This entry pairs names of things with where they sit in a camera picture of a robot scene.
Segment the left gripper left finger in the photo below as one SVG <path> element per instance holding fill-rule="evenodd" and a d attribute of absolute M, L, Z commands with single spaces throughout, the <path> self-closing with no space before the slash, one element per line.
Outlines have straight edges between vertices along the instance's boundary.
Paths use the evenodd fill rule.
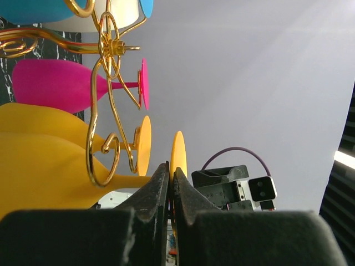
<path fill-rule="evenodd" d="M 164 265 L 169 164 L 112 209 L 15 211 L 1 220 L 2 265 Z"/>

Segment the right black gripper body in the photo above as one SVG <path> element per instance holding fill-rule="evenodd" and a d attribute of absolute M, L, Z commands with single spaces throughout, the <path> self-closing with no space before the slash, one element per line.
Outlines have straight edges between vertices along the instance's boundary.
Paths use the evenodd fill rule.
<path fill-rule="evenodd" d="M 252 200 L 245 165 L 194 171 L 192 182 L 203 196 L 224 211 L 254 211 L 260 204 Z"/>

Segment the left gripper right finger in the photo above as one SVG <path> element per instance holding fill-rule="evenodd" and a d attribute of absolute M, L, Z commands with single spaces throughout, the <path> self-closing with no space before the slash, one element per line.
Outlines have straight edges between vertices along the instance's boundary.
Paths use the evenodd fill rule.
<path fill-rule="evenodd" d="M 177 168 L 179 265 L 346 265 L 329 225 L 312 212 L 222 211 Z"/>

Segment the yellow wine glass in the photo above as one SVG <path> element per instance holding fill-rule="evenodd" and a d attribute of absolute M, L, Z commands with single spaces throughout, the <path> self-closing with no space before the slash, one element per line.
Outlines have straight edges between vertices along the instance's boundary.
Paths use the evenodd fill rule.
<path fill-rule="evenodd" d="M 86 148 L 88 124 L 60 109 L 6 103 L 1 105 L 1 131 L 51 135 Z M 148 116 L 145 116 L 141 126 L 136 128 L 134 142 L 129 146 L 137 151 L 138 175 L 145 176 L 151 152 L 151 122 Z"/>
<path fill-rule="evenodd" d="M 149 176 L 114 175 L 104 188 L 89 179 L 85 149 L 42 134 L 1 133 L 1 217 L 32 209 L 89 209 L 107 193 L 140 188 Z"/>

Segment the pink wine glass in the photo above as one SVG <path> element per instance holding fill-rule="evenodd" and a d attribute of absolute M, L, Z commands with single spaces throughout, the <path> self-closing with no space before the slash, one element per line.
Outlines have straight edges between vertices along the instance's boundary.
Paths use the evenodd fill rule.
<path fill-rule="evenodd" d="M 12 72 L 16 102 L 47 106 L 71 114 L 91 106 L 92 71 L 60 59 L 22 59 Z"/>

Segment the blue wine glass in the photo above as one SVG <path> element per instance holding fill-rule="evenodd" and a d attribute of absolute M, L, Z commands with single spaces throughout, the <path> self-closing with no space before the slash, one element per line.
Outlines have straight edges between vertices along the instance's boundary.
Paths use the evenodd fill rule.
<path fill-rule="evenodd" d="M 96 15 L 100 22 L 124 27 L 138 19 L 138 6 L 149 18 L 154 1 L 1 1 L 1 17 L 16 25 L 30 25 L 85 21 Z"/>

